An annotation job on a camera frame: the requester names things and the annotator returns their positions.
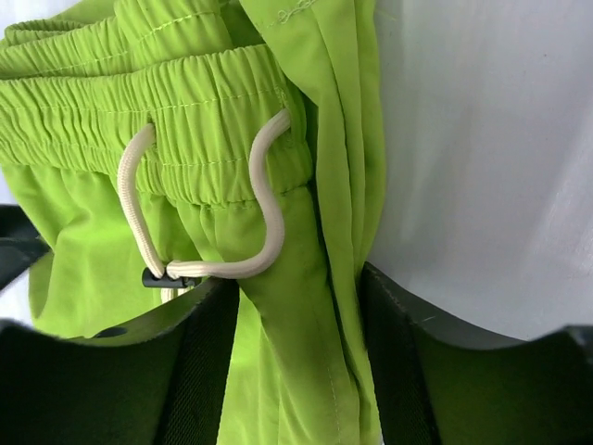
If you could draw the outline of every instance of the elastic waistband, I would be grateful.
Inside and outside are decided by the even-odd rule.
[[[145,4],[162,7],[148,7],[150,16],[131,15],[134,6]],[[208,16],[217,15],[214,0],[122,0],[116,3],[119,15],[96,24],[49,20],[9,30],[8,47],[0,50],[0,163],[115,179],[123,148],[153,122],[157,143],[138,171],[139,190],[200,205],[246,201],[254,198],[247,170],[253,138],[288,108],[292,129],[272,147],[268,173],[276,193],[305,184],[312,162],[299,92],[266,45],[225,48],[229,38],[221,17],[206,28],[200,21],[207,7],[214,10]],[[122,29],[126,18],[132,23]],[[169,22],[193,25],[159,34],[175,26]],[[184,42],[190,31],[202,46],[165,59],[160,48]],[[122,50],[147,35],[163,41],[139,52]],[[89,47],[102,48],[92,54],[102,60],[88,63],[88,51],[81,48]]]

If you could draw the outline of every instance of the green garment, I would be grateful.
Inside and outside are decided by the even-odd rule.
[[[240,281],[222,445],[379,441],[355,288],[384,197],[373,3],[84,0],[1,45],[0,164],[54,251],[32,315],[63,337],[159,304],[115,188],[133,135],[157,130],[137,189],[160,258],[238,261],[265,231],[249,149],[288,108],[267,157],[286,238]]]

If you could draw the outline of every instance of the white surface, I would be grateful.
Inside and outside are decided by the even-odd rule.
[[[1,0],[0,30],[19,21],[51,17],[76,3],[76,0]],[[8,191],[6,181],[0,172],[0,204],[14,203],[14,198]],[[12,318],[26,324],[31,323],[27,299],[28,278],[25,273],[10,287],[0,291],[0,318]]]
[[[511,336],[593,324],[593,2],[379,0],[372,261]]]

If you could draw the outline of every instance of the drawstring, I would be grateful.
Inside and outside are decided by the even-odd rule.
[[[135,177],[140,159],[155,142],[155,128],[147,124],[126,146],[118,168],[118,194],[123,213],[132,229],[140,254],[150,273],[157,279],[168,276],[171,280],[180,278],[248,278],[268,269],[276,260],[284,242],[284,219],[278,202],[271,191],[265,170],[265,157],[271,144],[290,128],[290,115],[283,109],[271,118],[258,132],[249,155],[249,180],[261,207],[266,224],[266,238],[261,251],[255,256],[237,262],[214,261],[172,261],[167,266],[158,257],[150,239],[148,228],[136,193]],[[163,303],[175,297],[174,289],[162,288]]]

